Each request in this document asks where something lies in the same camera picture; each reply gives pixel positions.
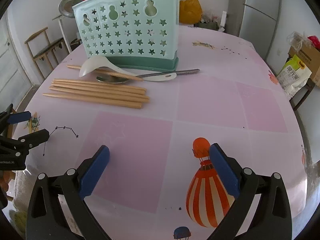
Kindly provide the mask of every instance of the metal spoon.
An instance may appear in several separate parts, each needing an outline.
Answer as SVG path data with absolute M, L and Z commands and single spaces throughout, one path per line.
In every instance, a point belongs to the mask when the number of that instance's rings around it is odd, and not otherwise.
M 144 75 L 139 75 L 137 77 L 144 78 L 144 77 L 160 76 L 160 75 L 165 75 L 165 74 L 170 75 L 172 73 L 176 73 L 177 75 L 193 74 L 193 73 L 197 73 L 199 71 L 200 71 L 200 69 L 188 69 L 188 70 L 178 70 L 178 71 L 168 71 L 168 72 L 144 74 Z M 101 82 L 105 82 L 105 83 L 120 84 L 120 83 L 128 82 L 130 79 L 113 77 L 113 76 L 109 76 L 109 75 L 103 75 L 103 76 L 98 76 L 97 80 L 101 81 Z

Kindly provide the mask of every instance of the yellow plastic bag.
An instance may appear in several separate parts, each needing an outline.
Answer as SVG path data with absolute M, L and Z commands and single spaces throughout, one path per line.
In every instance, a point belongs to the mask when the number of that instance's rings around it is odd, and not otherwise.
M 202 9 L 198 0 L 180 1 L 179 22 L 195 24 L 200 22 L 201 15 Z

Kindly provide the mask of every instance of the cardboard box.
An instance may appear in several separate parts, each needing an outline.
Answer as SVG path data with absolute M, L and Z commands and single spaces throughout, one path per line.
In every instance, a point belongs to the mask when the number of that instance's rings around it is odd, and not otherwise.
M 320 52 L 313 46 L 308 47 L 305 44 L 302 45 L 300 51 L 296 52 L 293 47 L 288 52 L 290 57 L 296 54 L 304 64 L 311 70 L 311 80 L 320 87 Z

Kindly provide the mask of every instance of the gray refrigerator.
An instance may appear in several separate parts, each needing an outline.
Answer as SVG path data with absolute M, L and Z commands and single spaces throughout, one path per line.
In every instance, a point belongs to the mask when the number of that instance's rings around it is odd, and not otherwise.
M 276 28 L 280 0 L 229 0 L 226 32 L 250 41 L 265 59 Z

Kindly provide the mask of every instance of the hot air balloon print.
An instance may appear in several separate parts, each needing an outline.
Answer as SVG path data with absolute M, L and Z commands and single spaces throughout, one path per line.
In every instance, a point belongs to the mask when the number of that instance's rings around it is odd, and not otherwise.
M 173 238 L 174 239 L 182 239 L 189 240 L 189 237 L 191 236 L 191 232 L 189 228 L 187 227 L 178 227 L 173 232 Z
M 234 197 L 223 186 L 209 159 L 210 143 L 205 138 L 193 142 L 193 153 L 200 160 L 186 198 L 189 217 L 203 227 L 216 228 L 227 214 Z

